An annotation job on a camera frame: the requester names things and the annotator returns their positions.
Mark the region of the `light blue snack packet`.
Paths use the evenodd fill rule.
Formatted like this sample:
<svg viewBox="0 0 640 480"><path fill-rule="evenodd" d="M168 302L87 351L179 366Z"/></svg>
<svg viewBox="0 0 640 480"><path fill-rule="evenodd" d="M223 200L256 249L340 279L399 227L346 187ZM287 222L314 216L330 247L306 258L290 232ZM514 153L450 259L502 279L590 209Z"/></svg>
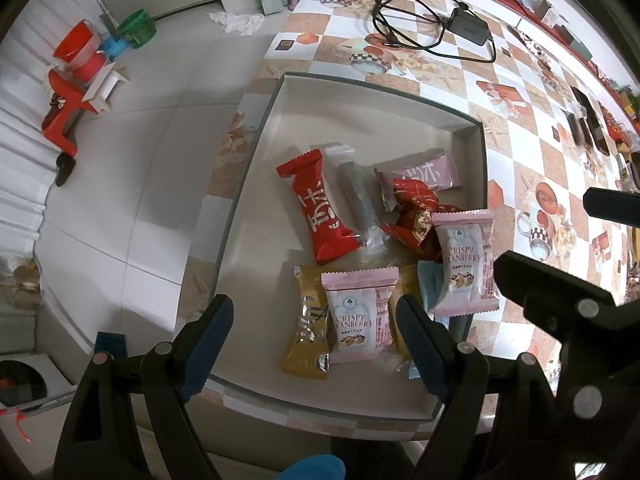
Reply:
<svg viewBox="0 0 640 480"><path fill-rule="evenodd" d="M442 286L444 286L444 266L434 261L421 260L416 265L416 275L423 302L423 310L433 320L448 324L449 315L437 307Z"/></svg>

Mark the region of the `yellow snack packet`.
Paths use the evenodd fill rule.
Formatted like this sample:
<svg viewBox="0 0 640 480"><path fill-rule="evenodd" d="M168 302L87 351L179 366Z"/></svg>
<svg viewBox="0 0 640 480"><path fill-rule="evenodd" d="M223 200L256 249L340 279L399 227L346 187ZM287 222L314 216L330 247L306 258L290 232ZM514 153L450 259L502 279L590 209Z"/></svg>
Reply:
<svg viewBox="0 0 640 480"><path fill-rule="evenodd" d="M294 266L299 290L295 330L282 356L280 369L299 378L326 380L329 376L330 308L316 266Z"/></svg>

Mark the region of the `pink crispy cranberry packet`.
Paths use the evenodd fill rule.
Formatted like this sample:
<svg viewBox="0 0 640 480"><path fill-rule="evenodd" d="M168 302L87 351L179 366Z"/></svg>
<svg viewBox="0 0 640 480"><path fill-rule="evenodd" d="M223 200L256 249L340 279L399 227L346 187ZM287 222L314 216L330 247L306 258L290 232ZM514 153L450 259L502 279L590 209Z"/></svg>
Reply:
<svg viewBox="0 0 640 480"><path fill-rule="evenodd" d="M390 329L390 296L399 282L397 266L348 272L324 272L335 332L330 363L369 361L394 345Z"/></svg>

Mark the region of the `red long snack packet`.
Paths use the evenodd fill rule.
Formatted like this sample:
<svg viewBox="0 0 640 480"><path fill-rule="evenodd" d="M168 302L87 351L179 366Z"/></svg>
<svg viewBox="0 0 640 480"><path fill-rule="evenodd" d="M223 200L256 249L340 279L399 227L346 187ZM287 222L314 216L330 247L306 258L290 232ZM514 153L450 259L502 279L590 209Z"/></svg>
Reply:
<svg viewBox="0 0 640 480"><path fill-rule="evenodd" d="M300 154L280 166L280 178L291 179L292 189L307 221L314 258L325 266L360 247L360 236L344 225L326 194L318 148Z"/></svg>

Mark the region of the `red crinkled candy wrapper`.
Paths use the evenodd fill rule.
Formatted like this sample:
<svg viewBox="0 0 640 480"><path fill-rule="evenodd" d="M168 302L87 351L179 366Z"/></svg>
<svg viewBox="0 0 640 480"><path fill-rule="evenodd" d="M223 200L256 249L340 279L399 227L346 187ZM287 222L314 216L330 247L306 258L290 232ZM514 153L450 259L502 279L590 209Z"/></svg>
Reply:
<svg viewBox="0 0 640 480"><path fill-rule="evenodd" d="M393 192L399 217L394 224L383 224L382 230L418 254L422 260L441 262L442 248L432 215L459 212L460 208L442 204L436 193L419 180L395 179Z"/></svg>

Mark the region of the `clear dark bar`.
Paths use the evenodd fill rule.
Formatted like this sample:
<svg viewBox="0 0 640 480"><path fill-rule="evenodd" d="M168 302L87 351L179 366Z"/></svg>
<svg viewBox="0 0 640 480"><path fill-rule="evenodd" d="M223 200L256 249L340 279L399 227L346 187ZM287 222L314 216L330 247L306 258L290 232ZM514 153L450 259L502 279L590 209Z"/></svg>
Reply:
<svg viewBox="0 0 640 480"><path fill-rule="evenodd" d="M387 235L367 191L366 179L355 158L355 149L346 144L335 144L326 148L324 154L333 166L348 201L364 251L369 257L379 255L386 249Z"/></svg>

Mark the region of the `pink long snack packet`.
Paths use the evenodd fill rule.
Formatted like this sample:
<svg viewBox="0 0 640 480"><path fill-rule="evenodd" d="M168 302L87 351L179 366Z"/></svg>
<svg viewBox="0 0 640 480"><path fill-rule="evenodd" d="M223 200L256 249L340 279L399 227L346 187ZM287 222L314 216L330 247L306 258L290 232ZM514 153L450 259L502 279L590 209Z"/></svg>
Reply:
<svg viewBox="0 0 640 480"><path fill-rule="evenodd" d="M395 180L418 180L432 191L445 191L460 188L462 180L454 156L442 148L434 148L427 152L407 158L402 164L384 162L383 166L374 168L375 177L381 189L382 203L387 212L396 206L394 194Z"/></svg>

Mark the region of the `grey cardboard box tray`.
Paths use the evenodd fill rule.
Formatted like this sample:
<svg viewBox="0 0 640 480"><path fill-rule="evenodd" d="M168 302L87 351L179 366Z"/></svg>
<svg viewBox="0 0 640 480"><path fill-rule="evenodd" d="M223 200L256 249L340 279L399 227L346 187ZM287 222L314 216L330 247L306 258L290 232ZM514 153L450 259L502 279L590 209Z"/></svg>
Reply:
<svg viewBox="0 0 640 480"><path fill-rule="evenodd" d="M409 377L395 349L337 353L323 379L282 370L300 307L294 271L355 271L416 260L386 235L396 221L378 174L439 153L461 182L444 204L487 204L482 124L442 103L337 76L288 73L262 116L221 239L216 292L234 307L210 377L246 396L365 419L426 422L439 403Z"/></svg>

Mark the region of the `red plastic stool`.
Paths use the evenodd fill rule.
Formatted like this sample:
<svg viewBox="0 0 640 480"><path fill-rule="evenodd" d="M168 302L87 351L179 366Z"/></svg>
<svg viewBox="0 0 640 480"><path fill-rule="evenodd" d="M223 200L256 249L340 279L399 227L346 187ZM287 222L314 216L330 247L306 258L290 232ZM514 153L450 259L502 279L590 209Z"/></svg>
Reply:
<svg viewBox="0 0 640 480"><path fill-rule="evenodd" d="M96 114L98 111L84 100L85 90L63 77L55 68L49 70L47 79L53 96L50 112L41 123L43 136L57 146L64 154L74 158L77 145L64 133L65 125L78 110Z"/></svg>

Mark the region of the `dark wrapped bar far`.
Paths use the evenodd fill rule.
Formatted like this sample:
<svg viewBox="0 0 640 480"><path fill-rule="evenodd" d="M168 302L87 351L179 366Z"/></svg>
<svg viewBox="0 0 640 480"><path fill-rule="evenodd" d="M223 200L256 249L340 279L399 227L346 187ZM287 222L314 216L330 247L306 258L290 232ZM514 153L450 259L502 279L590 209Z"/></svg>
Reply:
<svg viewBox="0 0 640 480"><path fill-rule="evenodd" d="M566 112L565 113L568 124L570 125L570 132L572 133L572 137L574 140L574 144L583 148L586 145L585 136L582 132L582 126L579 123L578 118L574 113Z"/></svg>

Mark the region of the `black phone on table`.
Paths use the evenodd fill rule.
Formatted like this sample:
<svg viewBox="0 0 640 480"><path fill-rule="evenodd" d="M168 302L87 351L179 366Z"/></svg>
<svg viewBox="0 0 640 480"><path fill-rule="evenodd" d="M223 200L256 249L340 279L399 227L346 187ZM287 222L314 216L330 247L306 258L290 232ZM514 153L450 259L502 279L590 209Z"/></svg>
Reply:
<svg viewBox="0 0 640 480"><path fill-rule="evenodd" d="M602 127L591 102L584 92L574 86L570 88L578 104L582 107L582 116L580 116L579 120L586 143L604 156L610 156L608 144L606 144Z"/></svg>

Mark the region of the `green plastic bucket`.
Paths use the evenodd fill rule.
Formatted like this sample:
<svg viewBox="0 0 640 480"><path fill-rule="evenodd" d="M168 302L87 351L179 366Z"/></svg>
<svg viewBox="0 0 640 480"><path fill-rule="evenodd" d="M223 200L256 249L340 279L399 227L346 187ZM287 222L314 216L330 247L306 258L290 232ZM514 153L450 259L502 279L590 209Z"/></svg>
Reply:
<svg viewBox="0 0 640 480"><path fill-rule="evenodd" d="M139 9L119 24L118 32L130 47L140 49L154 38L156 26L149 13Z"/></svg>

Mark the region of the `black power adapter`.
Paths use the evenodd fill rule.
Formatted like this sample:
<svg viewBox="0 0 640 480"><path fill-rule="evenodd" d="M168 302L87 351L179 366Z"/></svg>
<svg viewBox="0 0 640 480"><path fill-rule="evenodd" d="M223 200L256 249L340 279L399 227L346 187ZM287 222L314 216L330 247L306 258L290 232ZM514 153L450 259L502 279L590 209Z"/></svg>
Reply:
<svg viewBox="0 0 640 480"><path fill-rule="evenodd" d="M452 34L484 46L490 37L488 24L465 6L457 6L445 20L445 28Z"/></svg>

